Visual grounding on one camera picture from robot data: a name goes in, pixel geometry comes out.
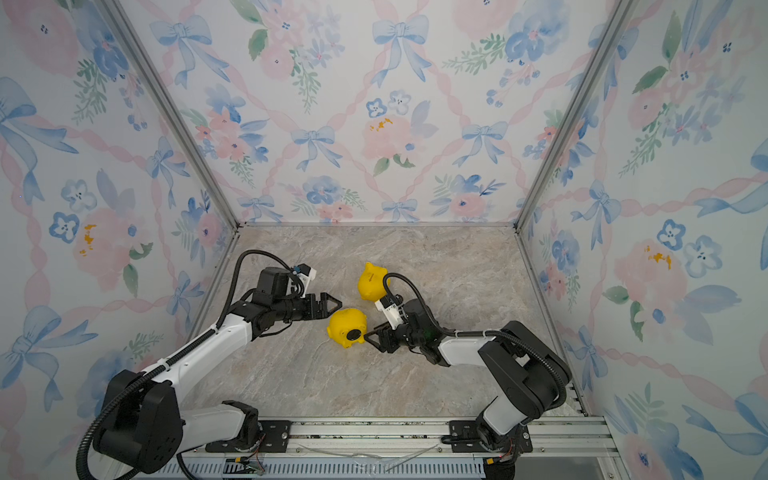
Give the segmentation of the yellow piggy bank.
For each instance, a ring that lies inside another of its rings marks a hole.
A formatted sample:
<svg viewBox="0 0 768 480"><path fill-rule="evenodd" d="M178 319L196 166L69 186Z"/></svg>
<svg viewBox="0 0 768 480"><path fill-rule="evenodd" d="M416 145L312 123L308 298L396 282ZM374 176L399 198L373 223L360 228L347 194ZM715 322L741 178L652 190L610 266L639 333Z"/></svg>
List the yellow piggy bank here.
<svg viewBox="0 0 768 480"><path fill-rule="evenodd" d="M362 300L376 302L386 295L384 277L388 270L367 262L359 278L357 287Z"/></svg>
<svg viewBox="0 0 768 480"><path fill-rule="evenodd" d="M339 310L330 317L326 331L328 337L343 348L362 344L368 331L367 316L354 308Z"/></svg>

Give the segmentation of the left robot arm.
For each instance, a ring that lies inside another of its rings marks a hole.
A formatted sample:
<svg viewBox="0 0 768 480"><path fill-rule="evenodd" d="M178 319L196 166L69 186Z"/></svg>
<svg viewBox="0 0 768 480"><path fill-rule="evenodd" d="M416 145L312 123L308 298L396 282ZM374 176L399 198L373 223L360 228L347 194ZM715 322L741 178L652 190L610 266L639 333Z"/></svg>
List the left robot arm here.
<svg viewBox="0 0 768 480"><path fill-rule="evenodd" d="M223 315L172 355L140 372L123 370L106 388L100 413L78 446L76 474L93 478L89 454L95 451L129 466L125 478L152 474L180 454L224 442L247 451L262 439L257 408L228 400L198 410L181 404L215 367L264 336L277 323L325 320L343 304L327 292L307 292L314 270L264 269L256 287L227 301Z"/></svg>

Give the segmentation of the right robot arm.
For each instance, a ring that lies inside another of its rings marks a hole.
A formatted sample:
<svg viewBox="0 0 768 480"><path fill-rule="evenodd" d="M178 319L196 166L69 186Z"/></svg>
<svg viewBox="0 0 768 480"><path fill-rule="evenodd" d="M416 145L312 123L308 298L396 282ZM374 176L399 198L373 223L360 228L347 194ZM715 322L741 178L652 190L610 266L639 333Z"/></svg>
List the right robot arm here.
<svg viewBox="0 0 768 480"><path fill-rule="evenodd" d="M386 321L364 339L377 350L406 347L433 365L481 367L495 380L500 393L476 418L468 443L492 453L514 452L528 423L565 403L570 368L521 322L499 330L453 331L442 328L418 299L383 297L375 306Z"/></svg>

